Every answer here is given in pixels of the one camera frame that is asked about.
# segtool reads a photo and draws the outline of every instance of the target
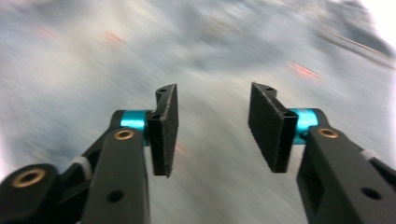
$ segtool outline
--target floor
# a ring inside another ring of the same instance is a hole
[[[379,62],[320,35],[324,21],[354,35],[326,7],[334,2],[2,1],[0,179],[39,162],[62,172],[115,110],[153,109],[155,90],[177,83],[170,178],[152,175],[147,150],[152,223],[306,223],[295,182],[304,147],[288,173],[270,172],[248,128],[252,81],[286,107],[321,108],[396,168],[392,56]],[[387,19],[373,21],[391,40]]]

